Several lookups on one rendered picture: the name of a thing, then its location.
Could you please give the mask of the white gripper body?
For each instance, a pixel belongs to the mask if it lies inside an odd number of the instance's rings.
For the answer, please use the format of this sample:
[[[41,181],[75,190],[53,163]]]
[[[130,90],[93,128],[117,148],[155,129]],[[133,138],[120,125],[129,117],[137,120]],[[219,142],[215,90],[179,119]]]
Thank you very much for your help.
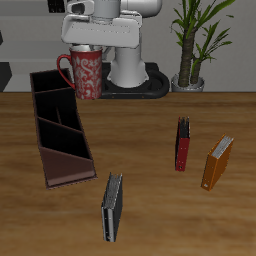
[[[69,14],[63,20],[61,39],[68,44],[136,48],[141,26],[141,16],[130,18],[123,15],[114,18],[111,24],[98,24]]]

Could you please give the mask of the red patterned mug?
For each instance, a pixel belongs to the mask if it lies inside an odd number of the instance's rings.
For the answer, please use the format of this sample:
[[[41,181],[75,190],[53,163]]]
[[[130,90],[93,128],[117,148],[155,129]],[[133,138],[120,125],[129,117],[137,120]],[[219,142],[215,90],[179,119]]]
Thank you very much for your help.
[[[75,90],[79,99],[97,99],[102,95],[102,48],[91,50],[88,45],[69,48],[70,54],[57,59],[57,68],[62,78]],[[73,70],[74,82],[65,77],[60,61],[66,58]]]

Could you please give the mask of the dark brown desk caddy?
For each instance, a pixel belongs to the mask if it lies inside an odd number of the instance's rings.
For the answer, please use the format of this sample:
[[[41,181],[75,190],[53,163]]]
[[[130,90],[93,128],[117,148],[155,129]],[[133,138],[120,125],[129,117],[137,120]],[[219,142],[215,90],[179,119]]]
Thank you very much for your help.
[[[74,90],[58,70],[31,73],[30,83],[46,188],[96,179]]]

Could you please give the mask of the green pot plant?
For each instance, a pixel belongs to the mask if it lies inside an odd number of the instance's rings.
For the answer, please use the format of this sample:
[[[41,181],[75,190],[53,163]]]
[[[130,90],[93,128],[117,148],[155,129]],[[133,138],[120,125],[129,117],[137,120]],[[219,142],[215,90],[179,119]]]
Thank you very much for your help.
[[[183,14],[175,9],[179,18],[172,22],[170,28],[173,30],[173,25],[177,24],[181,29],[180,32],[176,31],[176,35],[182,54],[179,73],[171,79],[172,92],[203,91],[205,81],[199,76],[201,64],[206,60],[214,60],[211,54],[215,50],[231,44],[231,41],[225,41],[229,28],[213,38],[219,21],[208,28],[204,27],[204,24],[234,2],[235,0],[223,0],[216,4],[216,0],[213,0],[205,10],[202,10],[201,0],[182,0]]]

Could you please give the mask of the red book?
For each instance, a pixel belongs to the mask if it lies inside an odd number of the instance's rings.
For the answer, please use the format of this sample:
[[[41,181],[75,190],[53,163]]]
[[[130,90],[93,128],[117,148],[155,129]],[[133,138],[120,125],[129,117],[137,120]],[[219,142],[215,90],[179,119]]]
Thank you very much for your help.
[[[175,144],[175,170],[183,172],[186,167],[188,149],[190,143],[190,123],[188,117],[180,117],[178,120],[176,144]]]

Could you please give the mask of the orange book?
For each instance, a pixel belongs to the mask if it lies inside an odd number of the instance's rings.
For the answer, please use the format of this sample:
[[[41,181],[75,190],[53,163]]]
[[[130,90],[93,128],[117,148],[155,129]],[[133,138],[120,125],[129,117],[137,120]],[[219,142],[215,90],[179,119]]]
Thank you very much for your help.
[[[209,151],[204,168],[201,187],[211,191],[216,182],[224,173],[234,139],[224,134],[216,145]]]

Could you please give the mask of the black book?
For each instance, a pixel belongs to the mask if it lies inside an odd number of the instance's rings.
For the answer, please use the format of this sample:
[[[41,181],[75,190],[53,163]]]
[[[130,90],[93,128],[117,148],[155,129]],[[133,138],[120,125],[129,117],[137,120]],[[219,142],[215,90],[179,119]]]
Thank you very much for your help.
[[[101,204],[103,238],[105,241],[116,241],[122,208],[122,176],[110,174]]]

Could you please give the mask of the flat black base plate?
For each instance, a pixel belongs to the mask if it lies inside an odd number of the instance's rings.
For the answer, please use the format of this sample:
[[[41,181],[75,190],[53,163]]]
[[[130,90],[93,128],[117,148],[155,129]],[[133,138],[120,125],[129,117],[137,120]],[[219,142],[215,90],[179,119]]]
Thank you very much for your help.
[[[110,63],[102,64],[102,96],[101,99],[157,99],[164,97],[170,88],[169,79],[159,71],[154,62],[146,62],[149,79],[135,88],[121,88],[107,80]]]

